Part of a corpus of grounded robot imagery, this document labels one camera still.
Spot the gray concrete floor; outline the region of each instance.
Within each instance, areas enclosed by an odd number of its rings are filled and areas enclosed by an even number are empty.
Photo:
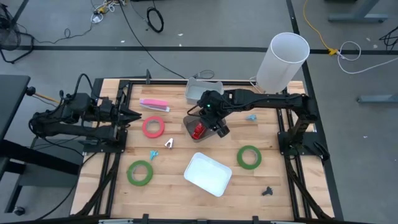
[[[22,0],[0,0],[9,5],[12,14]],[[150,2],[134,2],[144,15]],[[303,20],[304,0],[293,0],[301,35],[312,49],[323,46],[314,31]],[[165,20],[161,34],[146,31],[146,24],[131,7],[125,12],[138,38],[146,46],[197,47],[267,47],[271,38],[280,32],[292,32],[285,1],[280,0],[169,0],[157,1],[157,8]],[[336,24],[327,21],[330,12],[346,12],[351,4],[331,1],[309,1],[307,17],[334,48],[347,40],[357,42],[363,49],[384,49],[377,39],[398,24],[398,2],[381,1],[375,13],[388,13],[391,18],[383,24]],[[90,26],[89,0],[30,0],[18,23],[39,40],[55,40],[69,28],[79,34]],[[58,45],[138,46],[130,33],[119,8],[109,13],[84,37],[63,40]],[[8,57],[20,51],[6,52]],[[186,77],[212,69],[219,79],[248,79],[259,68],[264,53],[250,52],[153,52],[165,66]],[[343,63],[347,70],[360,70],[394,56],[364,55],[357,62]],[[320,113],[331,153],[333,170],[345,220],[369,223],[395,223],[398,206],[398,141],[394,105],[366,106],[355,101],[358,95],[397,93],[397,62],[358,75],[343,73],[336,57],[311,55],[308,66],[317,96]],[[175,78],[159,67],[145,52],[110,51],[45,51],[38,50],[15,65],[0,61],[0,73],[29,75],[30,85],[52,97],[58,91],[72,91],[80,73],[92,80],[99,77],[143,75],[149,69],[156,78]],[[296,80],[303,80],[299,71]],[[88,91],[83,82],[81,91]],[[22,101],[6,138],[19,144],[30,145],[33,134],[27,122],[35,111],[48,106],[34,98]],[[0,209],[7,202],[12,180],[9,174],[0,183]],[[68,193],[68,188],[27,187],[22,191],[18,205],[26,207],[27,215],[17,217],[0,213],[1,220],[32,220],[47,213]],[[70,211],[70,197],[52,217],[65,217]]]

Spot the white plastic container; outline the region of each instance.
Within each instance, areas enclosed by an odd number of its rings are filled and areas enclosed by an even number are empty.
[[[184,178],[216,197],[224,194],[232,170],[214,159],[197,152],[184,172]]]
[[[185,97],[187,99],[187,103],[195,105],[197,101],[200,100],[201,95],[206,90],[215,90],[220,94],[223,94],[224,93],[223,83],[204,82],[196,80],[193,77],[189,78],[187,83],[187,88],[185,89]]]
[[[300,35],[284,32],[272,38],[257,72],[257,85],[266,93],[282,91],[310,55],[310,46]]]

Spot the wooden tabletop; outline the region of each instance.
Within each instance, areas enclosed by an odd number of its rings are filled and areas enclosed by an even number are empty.
[[[104,80],[101,96],[114,100],[118,83],[117,79]],[[252,90],[251,86],[224,88]],[[304,93],[303,83],[290,82],[288,91]],[[251,220],[253,215],[257,215],[260,220],[293,220],[284,158],[278,149],[276,110],[254,109],[233,113],[226,118],[231,131],[227,136],[220,138],[214,135],[194,143],[182,123],[187,110],[192,107],[186,104],[184,93],[185,85],[133,86],[129,108],[142,113],[142,119],[132,122],[128,128],[127,147],[120,160],[111,216],[141,218],[142,214],[148,213],[150,218]],[[140,98],[168,101],[170,112],[141,108]],[[257,121],[246,121],[245,117],[250,114],[255,114]],[[159,138],[149,139],[142,132],[142,123],[150,116],[160,116],[165,122],[165,131]],[[171,150],[164,146],[170,138],[174,138]],[[256,146],[261,152],[262,162],[254,170],[245,170],[236,161],[239,148],[245,145]],[[159,152],[153,161],[149,159],[151,150]],[[196,152],[202,152],[231,168],[232,178],[223,196],[215,197],[183,178],[183,173]],[[79,211],[96,190],[103,157],[103,154],[95,155],[82,168],[71,213]],[[301,158],[308,191],[319,206],[333,216],[321,160],[317,156]],[[244,160],[250,159],[250,154],[244,156]],[[126,177],[127,168],[138,160],[150,162],[154,170],[152,180],[142,187],[131,185]],[[138,179],[145,176],[144,170],[137,169],[135,173]],[[273,189],[274,194],[262,196],[261,193],[267,186]],[[303,217],[301,195],[297,188],[296,191],[300,216]],[[108,188],[104,193],[102,212],[107,192]]]

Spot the white cylinder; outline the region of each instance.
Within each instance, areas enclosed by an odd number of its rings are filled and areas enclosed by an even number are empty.
[[[276,35],[257,72],[257,85],[267,93],[282,91],[309,55],[310,46],[303,37],[289,32]]]

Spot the blue clip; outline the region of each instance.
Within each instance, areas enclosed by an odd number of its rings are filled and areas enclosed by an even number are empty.
[[[154,160],[154,157],[157,156],[157,155],[159,155],[159,153],[157,151],[151,151],[150,152],[150,159]]]
[[[246,121],[256,121],[257,117],[255,114],[249,115],[246,117]]]

